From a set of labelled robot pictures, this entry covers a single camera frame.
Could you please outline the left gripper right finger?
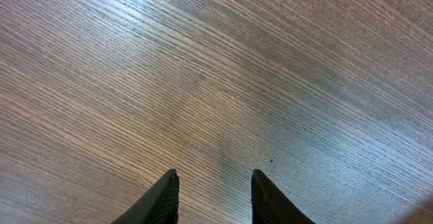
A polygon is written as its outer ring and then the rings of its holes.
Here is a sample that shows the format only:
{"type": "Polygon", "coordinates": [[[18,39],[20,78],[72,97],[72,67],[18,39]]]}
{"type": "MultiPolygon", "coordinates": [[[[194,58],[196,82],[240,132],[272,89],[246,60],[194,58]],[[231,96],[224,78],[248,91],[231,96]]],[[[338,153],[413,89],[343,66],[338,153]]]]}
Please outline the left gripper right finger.
{"type": "Polygon", "coordinates": [[[259,169],[251,180],[253,224],[314,224],[259,169]]]}

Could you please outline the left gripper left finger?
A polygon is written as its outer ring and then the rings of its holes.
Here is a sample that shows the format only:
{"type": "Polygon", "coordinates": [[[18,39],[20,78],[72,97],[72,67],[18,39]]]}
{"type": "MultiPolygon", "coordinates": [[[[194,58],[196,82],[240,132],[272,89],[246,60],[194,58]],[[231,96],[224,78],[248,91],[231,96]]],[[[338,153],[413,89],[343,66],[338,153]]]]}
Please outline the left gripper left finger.
{"type": "Polygon", "coordinates": [[[169,169],[112,224],[177,224],[179,177],[169,169]]]}

